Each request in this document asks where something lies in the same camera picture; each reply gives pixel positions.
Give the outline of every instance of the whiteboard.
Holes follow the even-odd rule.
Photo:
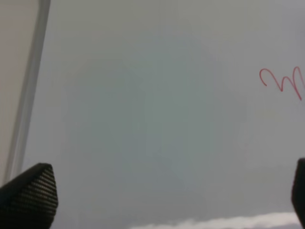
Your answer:
[[[53,228],[300,228],[304,22],[302,0],[52,1],[23,169],[53,165]]]

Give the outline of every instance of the white wall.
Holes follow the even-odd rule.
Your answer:
[[[38,15],[38,0],[0,0],[0,184]]]
[[[53,0],[23,165],[54,167],[53,228],[297,228],[304,99],[259,72],[305,74],[304,22],[303,0]]]

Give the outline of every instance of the white surface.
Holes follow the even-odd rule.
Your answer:
[[[259,76],[296,66],[302,0],[53,0],[24,161],[53,228],[299,227],[305,89]]]
[[[38,0],[0,0],[0,185],[38,15]]]

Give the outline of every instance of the red handwriting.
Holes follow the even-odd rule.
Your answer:
[[[293,71],[293,73],[292,73],[292,81],[291,81],[291,79],[290,79],[288,76],[284,76],[284,77],[282,78],[282,85],[280,85],[280,84],[278,83],[278,81],[277,81],[275,75],[273,75],[273,73],[272,73],[269,69],[263,68],[263,69],[260,70],[260,72],[259,72],[259,77],[261,78],[261,81],[263,82],[263,84],[264,84],[265,86],[267,86],[267,84],[263,81],[263,78],[262,78],[262,73],[263,73],[264,71],[267,71],[267,72],[272,76],[272,78],[274,79],[276,85],[278,86],[278,88],[280,89],[281,92],[282,92],[283,89],[284,89],[284,81],[285,81],[285,79],[287,79],[287,80],[290,82],[290,84],[292,85],[292,87],[294,88],[294,90],[295,90],[297,96],[299,96],[299,99],[302,100],[302,97],[301,97],[301,95],[300,95],[300,93],[299,93],[299,91],[298,91],[298,89],[297,89],[297,87],[296,87],[296,84],[295,84],[295,72],[298,71],[298,72],[299,72],[299,75],[300,75],[300,78],[301,78],[301,81],[302,81],[302,84],[303,84],[303,87],[305,88],[305,83],[304,83],[304,80],[303,80],[303,76],[302,76],[301,70],[300,70],[300,68],[299,68],[298,66],[294,68],[294,71]]]

